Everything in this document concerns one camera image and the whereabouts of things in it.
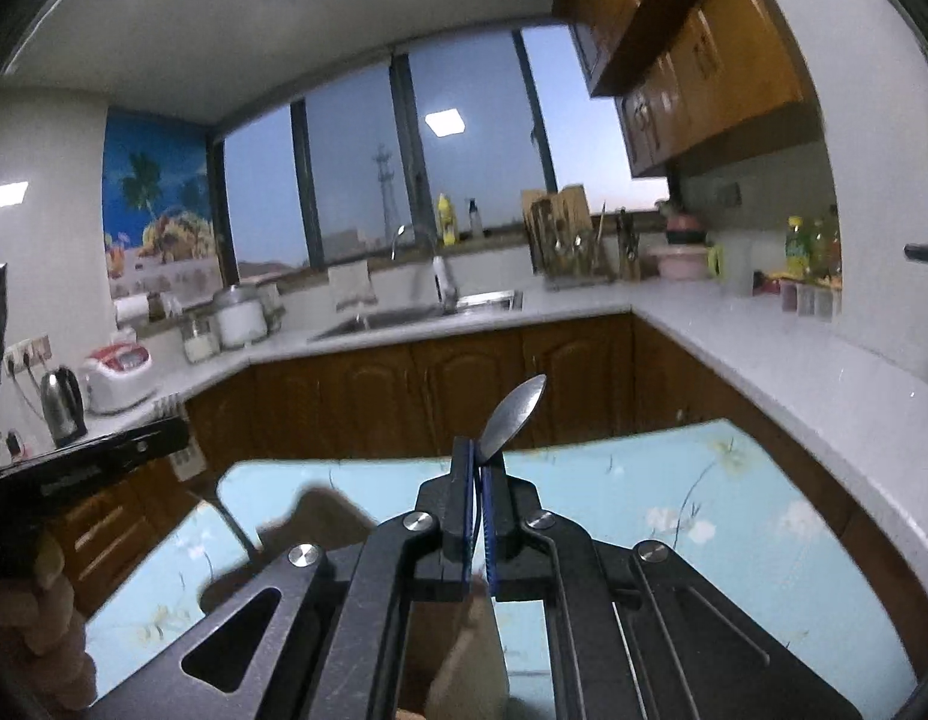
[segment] stainless steel kettle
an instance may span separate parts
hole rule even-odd
[[[77,376],[61,365],[57,370],[48,370],[40,380],[40,405],[43,407],[47,429],[59,449],[80,437],[88,435],[83,423],[83,399]]]

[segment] ceiling light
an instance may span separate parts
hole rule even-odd
[[[20,205],[24,201],[24,193],[26,191],[26,181],[20,181],[16,184],[1,184],[0,208],[3,208],[5,205]]]
[[[464,120],[461,119],[461,115],[456,108],[428,113],[424,117],[424,122],[427,122],[427,127],[434,130],[434,134],[438,138],[443,138],[446,135],[457,135],[464,131]]]

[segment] transmission tower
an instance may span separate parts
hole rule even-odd
[[[381,143],[377,147],[374,162],[377,163],[377,181],[380,184],[380,201],[384,205],[384,238],[387,242],[394,240],[394,234],[400,226],[398,218],[398,204],[394,199],[394,171],[391,170],[390,151]]]

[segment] yellow bottle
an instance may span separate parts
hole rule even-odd
[[[443,238],[443,245],[451,247],[457,242],[457,212],[451,199],[441,193],[437,199],[437,227]]]

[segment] hand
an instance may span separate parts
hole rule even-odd
[[[85,620],[62,571],[64,554],[45,536],[33,581],[0,580],[0,649],[48,709],[76,712],[97,698],[97,670],[85,652]]]

